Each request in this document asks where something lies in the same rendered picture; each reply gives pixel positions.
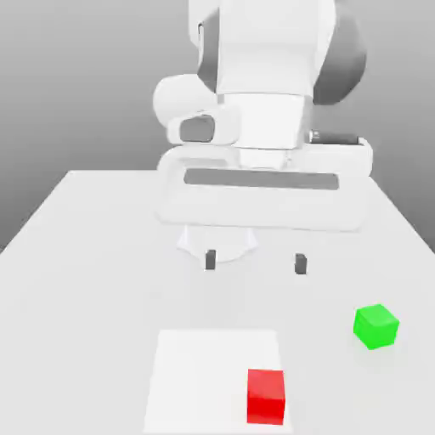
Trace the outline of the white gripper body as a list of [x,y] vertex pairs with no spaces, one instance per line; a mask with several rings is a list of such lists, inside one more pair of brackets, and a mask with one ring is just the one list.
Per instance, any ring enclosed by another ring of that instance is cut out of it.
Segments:
[[296,150],[185,144],[158,164],[157,213],[172,224],[354,231],[372,163],[364,139]]

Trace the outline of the small green cube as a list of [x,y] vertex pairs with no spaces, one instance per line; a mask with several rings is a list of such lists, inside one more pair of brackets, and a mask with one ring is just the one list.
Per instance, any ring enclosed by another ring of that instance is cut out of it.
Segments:
[[400,322],[384,305],[358,308],[353,322],[354,335],[369,349],[395,343]]

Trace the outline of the small red cube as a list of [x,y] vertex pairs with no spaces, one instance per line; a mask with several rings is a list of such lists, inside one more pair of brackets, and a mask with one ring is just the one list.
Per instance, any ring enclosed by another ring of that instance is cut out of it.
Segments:
[[285,378],[282,370],[249,369],[246,420],[282,426],[285,419]]

